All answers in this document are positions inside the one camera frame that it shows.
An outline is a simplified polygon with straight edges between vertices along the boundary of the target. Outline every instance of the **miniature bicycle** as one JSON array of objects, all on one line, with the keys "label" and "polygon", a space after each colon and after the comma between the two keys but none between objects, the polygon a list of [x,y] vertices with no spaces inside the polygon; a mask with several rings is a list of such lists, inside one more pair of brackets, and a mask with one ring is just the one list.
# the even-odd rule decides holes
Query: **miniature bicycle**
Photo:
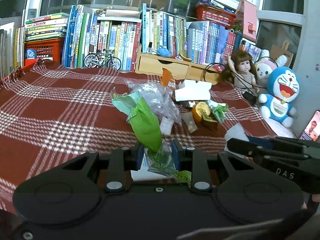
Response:
[{"label": "miniature bicycle", "polygon": [[103,65],[119,70],[121,68],[121,60],[113,57],[114,50],[109,49],[109,53],[102,53],[98,50],[97,53],[90,53],[84,57],[84,66],[87,68],[101,67]]}]

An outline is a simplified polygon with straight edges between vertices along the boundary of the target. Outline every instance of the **doraemon plush toy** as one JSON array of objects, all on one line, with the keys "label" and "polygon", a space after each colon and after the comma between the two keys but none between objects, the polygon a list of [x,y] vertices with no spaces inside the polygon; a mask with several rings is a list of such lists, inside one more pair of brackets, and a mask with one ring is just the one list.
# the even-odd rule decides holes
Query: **doraemon plush toy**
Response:
[{"label": "doraemon plush toy", "polygon": [[285,55],[281,55],[276,61],[270,60],[269,51],[267,49],[263,49],[260,54],[260,60],[255,63],[255,67],[257,70],[257,84],[260,87],[266,87],[268,82],[268,77],[271,72],[274,71],[278,66],[284,66],[287,62],[287,57]]},{"label": "doraemon plush toy", "polygon": [[294,116],[296,109],[289,103],[299,93],[299,80],[295,73],[287,67],[275,69],[268,78],[267,88],[271,95],[259,95],[259,102],[263,103],[263,106],[259,108],[259,113],[265,119],[271,118],[286,128],[291,127],[293,119],[287,114]]}]

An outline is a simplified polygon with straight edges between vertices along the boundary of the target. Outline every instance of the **doll's face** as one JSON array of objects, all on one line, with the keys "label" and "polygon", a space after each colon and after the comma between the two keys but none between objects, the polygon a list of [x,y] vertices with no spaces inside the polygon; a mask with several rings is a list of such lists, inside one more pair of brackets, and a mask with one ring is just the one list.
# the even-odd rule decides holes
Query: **doll's face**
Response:
[{"label": "doll's face", "polygon": [[241,62],[238,64],[238,71],[242,73],[248,73],[250,70],[250,62],[249,60],[246,60],[244,62]]}]

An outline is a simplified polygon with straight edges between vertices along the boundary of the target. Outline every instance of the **white bunny plush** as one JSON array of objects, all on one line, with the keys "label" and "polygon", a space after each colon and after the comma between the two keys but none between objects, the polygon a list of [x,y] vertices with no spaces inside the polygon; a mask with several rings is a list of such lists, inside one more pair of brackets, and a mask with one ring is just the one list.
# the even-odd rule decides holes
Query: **white bunny plush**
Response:
[{"label": "white bunny plush", "polygon": [[263,49],[260,54],[261,59],[255,64],[257,70],[257,84],[260,87],[266,87],[268,77],[270,76],[271,72],[274,71],[277,67],[284,66],[287,62],[287,57],[285,55],[281,55],[276,60],[276,63],[267,58],[269,57],[269,55],[269,51],[267,49]]}]

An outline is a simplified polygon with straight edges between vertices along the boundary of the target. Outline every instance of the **silver screw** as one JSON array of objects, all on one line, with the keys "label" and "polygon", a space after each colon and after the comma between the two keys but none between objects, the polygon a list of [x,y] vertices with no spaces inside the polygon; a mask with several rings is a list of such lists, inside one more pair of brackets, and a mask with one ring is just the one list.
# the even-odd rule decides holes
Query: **silver screw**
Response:
[{"label": "silver screw", "polygon": [[25,240],[32,240],[33,239],[33,235],[30,232],[24,232],[22,234],[23,239]]},{"label": "silver screw", "polygon": [[207,189],[210,187],[210,184],[205,181],[198,181],[195,183],[195,188],[197,189]]},{"label": "silver screw", "polygon": [[122,183],[119,181],[111,181],[107,183],[108,189],[120,189],[122,187]]}]

